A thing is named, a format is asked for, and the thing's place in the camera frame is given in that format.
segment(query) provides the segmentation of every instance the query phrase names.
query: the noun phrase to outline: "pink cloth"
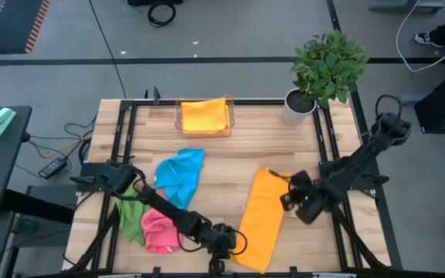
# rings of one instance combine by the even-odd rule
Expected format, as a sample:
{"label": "pink cloth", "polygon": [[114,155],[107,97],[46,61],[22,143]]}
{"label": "pink cloth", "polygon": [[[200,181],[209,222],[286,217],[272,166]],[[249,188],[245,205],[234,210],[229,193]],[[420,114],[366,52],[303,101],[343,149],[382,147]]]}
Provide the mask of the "pink cloth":
{"label": "pink cloth", "polygon": [[144,229],[147,251],[167,254],[180,249],[176,239],[178,233],[171,219],[151,208],[144,213],[141,223]]}

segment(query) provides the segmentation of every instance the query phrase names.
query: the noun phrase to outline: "floor mat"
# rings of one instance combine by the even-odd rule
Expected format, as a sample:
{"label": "floor mat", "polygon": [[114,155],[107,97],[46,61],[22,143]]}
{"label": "floor mat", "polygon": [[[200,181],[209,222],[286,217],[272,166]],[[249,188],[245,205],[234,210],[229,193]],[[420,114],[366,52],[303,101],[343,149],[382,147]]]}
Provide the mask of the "floor mat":
{"label": "floor mat", "polygon": [[30,53],[49,0],[4,0],[0,8],[0,54]]}

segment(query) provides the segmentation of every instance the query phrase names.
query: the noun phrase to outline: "orange cloth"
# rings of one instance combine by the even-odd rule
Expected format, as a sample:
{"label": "orange cloth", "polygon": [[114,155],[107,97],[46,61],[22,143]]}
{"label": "orange cloth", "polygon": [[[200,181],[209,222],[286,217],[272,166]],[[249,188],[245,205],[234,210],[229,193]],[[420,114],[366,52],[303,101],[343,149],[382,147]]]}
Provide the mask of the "orange cloth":
{"label": "orange cloth", "polygon": [[183,102],[182,130],[189,135],[229,135],[226,99]]}
{"label": "orange cloth", "polygon": [[[239,224],[239,231],[248,239],[248,245],[241,255],[232,256],[234,261],[260,273],[266,271],[284,216],[280,196],[286,193],[287,182],[270,174],[266,168],[255,174]],[[237,234],[234,252],[239,252],[244,246],[245,239]]]}

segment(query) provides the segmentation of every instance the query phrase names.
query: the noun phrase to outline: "blue towel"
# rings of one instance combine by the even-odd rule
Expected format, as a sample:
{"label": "blue towel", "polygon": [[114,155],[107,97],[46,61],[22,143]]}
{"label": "blue towel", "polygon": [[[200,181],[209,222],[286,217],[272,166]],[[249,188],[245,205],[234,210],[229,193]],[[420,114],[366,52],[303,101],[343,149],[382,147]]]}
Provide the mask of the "blue towel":
{"label": "blue towel", "polygon": [[155,188],[165,188],[167,200],[186,209],[192,200],[202,170],[204,150],[185,148],[178,155],[161,162],[155,169]]}

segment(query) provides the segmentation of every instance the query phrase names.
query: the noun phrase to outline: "sneaker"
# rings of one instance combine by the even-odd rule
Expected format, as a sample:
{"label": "sneaker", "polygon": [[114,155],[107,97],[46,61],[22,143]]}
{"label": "sneaker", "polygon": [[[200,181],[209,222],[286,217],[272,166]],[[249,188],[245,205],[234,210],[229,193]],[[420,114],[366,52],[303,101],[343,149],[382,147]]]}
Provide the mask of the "sneaker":
{"label": "sneaker", "polygon": [[416,43],[424,45],[424,46],[433,46],[433,47],[437,47],[437,48],[441,48],[444,46],[438,45],[435,42],[430,41],[430,37],[429,37],[429,33],[417,33],[415,34],[415,36],[413,37],[413,39],[415,40]]}

